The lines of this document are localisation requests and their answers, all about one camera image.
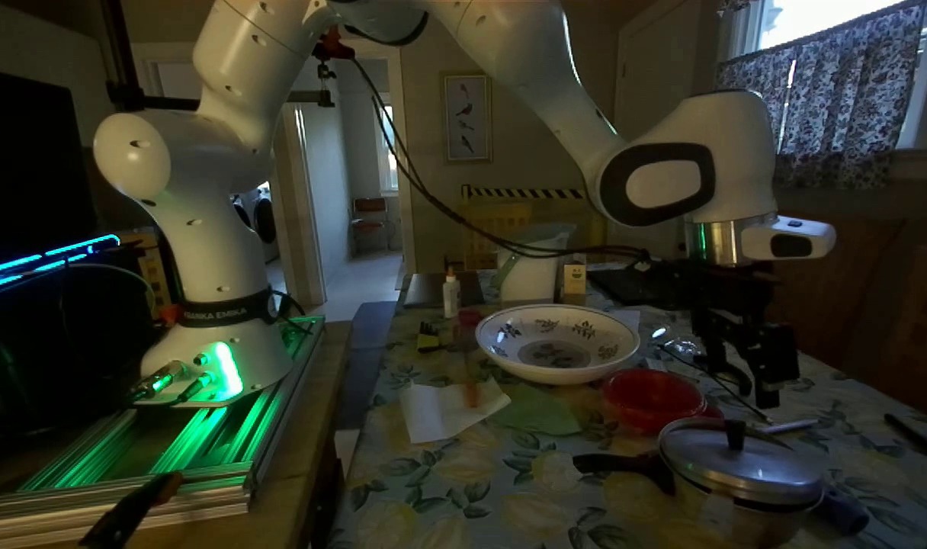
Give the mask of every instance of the bowl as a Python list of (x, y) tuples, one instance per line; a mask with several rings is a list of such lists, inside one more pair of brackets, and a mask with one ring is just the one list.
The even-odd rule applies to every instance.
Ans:
[(708, 406), (688, 380), (674, 371), (636, 366), (604, 380), (607, 417), (638, 435), (657, 435), (677, 417), (708, 415)]
[(625, 366), (642, 336), (604, 312), (542, 303), (489, 313), (476, 346), (516, 378), (589, 386)]

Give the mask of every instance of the floor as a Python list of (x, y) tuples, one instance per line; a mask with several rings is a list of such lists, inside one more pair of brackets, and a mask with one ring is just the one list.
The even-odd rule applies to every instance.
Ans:
[[(279, 263), (270, 266), (272, 286), (285, 291), (285, 278)], [(364, 303), (398, 303), (402, 281), (402, 254), (371, 254), (353, 257), (346, 271), (328, 281), (328, 303), (321, 312), (331, 325), (353, 319)], [(336, 452), (349, 474), (350, 452), (356, 447), (361, 429), (343, 426), (336, 429)]]

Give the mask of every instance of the floral tablecloth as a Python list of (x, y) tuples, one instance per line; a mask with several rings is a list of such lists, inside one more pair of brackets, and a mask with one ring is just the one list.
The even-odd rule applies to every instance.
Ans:
[[(710, 522), (695, 491), (668, 497), (638, 474), (582, 475), (573, 468), (582, 452), (638, 454), (657, 447), (607, 422), (596, 386), (534, 389), (578, 417), (573, 432), (489, 417), (454, 438), (410, 441), (401, 391), (412, 380), (449, 386), (454, 364), (454, 350), (419, 350), (426, 319), (440, 319), (440, 312), (402, 312), (391, 331), (334, 545), (732, 545), (727, 524)], [(710, 378), (687, 366), (672, 370), (695, 380), (710, 404), (728, 401)], [(885, 412), (923, 432), (927, 417), (806, 355), (799, 370), (802, 378), (780, 391), (785, 406), (773, 422), (819, 422), (780, 438), (827, 464), (832, 488), (858, 501), (869, 524), (845, 538), (806, 520), (787, 545), (927, 545), (927, 454), (896, 435)], [(482, 375), (493, 375), (507, 395), (527, 391), (485, 358)]]

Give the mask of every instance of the white paper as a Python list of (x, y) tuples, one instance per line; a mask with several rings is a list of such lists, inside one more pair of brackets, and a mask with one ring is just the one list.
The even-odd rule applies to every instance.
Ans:
[(407, 429), (412, 441), (453, 438), (474, 424), (498, 415), (509, 406), (509, 398), (498, 389), (493, 378), (480, 386), (480, 404), (468, 406), (464, 386), (410, 386), (401, 395)]

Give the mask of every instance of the red object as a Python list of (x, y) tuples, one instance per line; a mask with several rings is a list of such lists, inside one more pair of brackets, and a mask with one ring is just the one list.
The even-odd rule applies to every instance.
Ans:
[(625, 370), (604, 380), (607, 415), (638, 435), (657, 435), (677, 417), (708, 415), (688, 380), (660, 370)]

